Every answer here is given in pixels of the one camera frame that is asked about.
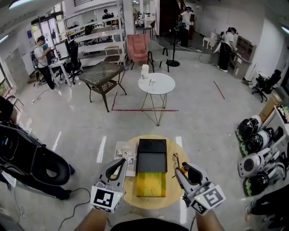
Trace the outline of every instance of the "black box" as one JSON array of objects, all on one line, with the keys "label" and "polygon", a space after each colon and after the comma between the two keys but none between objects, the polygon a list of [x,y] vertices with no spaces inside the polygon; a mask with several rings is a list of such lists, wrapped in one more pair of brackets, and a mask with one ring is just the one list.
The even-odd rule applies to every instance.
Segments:
[{"label": "black box", "polygon": [[167,141],[140,139],[137,157],[138,172],[167,172]]}]

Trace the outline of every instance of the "black shirt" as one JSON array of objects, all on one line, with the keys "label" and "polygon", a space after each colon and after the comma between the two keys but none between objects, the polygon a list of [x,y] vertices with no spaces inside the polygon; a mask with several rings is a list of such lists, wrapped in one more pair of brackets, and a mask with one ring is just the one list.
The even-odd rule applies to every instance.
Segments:
[{"label": "black shirt", "polygon": [[9,100],[0,96],[0,121],[10,120],[13,112],[13,105]]},{"label": "black shirt", "polygon": [[156,218],[144,218],[144,219],[138,219],[128,222],[122,222],[116,224],[111,231],[118,231],[118,230],[125,230],[125,231],[140,231],[140,230],[176,230],[176,231],[188,231],[187,228],[174,223],[169,222],[162,219],[156,219]]},{"label": "black shirt", "polygon": [[[108,18],[113,18],[113,16],[111,15],[111,14],[105,14],[105,15],[103,15],[103,19],[108,19]],[[108,21],[107,22],[107,25],[111,25],[112,23],[111,23],[111,21]]]}]

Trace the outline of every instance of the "stool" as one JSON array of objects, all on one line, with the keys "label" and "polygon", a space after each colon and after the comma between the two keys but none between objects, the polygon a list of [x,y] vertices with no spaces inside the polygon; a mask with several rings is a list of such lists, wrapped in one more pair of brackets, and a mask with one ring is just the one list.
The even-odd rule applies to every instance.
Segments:
[{"label": "stool", "polygon": [[150,26],[151,26],[151,27],[145,27],[145,28],[144,28],[143,34],[146,34],[146,31],[149,31],[150,37],[153,38],[153,37],[154,37],[154,31],[153,31],[153,29],[154,29],[154,27],[155,27],[155,20],[150,24]]}]

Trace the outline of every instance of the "computer monitor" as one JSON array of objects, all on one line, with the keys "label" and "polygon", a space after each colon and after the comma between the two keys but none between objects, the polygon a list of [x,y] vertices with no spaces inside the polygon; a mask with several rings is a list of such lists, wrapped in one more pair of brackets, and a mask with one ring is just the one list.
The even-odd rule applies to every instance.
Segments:
[{"label": "computer monitor", "polygon": [[57,44],[54,44],[54,47],[55,47],[55,50],[59,59],[67,58],[70,56],[70,49],[69,49],[67,39]]}]

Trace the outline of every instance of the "white shirt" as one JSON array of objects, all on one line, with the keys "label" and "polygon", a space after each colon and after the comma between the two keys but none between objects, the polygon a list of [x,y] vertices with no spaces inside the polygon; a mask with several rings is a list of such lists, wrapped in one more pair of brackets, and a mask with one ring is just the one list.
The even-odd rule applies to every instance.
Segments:
[{"label": "white shirt", "polygon": [[194,25],[194,22],[190,22],[191,14],[184,11],[183,13],[181,13],[181,16],[182,16],[183,27],[186,28],[187,30],[189,30],[190,26]]},{"label": "white shirt", "polygon": [[46,56],[40,59],[40,57],[43,55],[43,49],[39,46],[34,47],[34,54],[36,58],[38,59],[38,67],[43,68],[48,66],[47,58]]},{"label": "white shirt", "polygon": [[232,44],[230,42],[234,43],[234,39],[234,35],[231,32],[225,33],[225,43],[227,43],[231,49]]}]

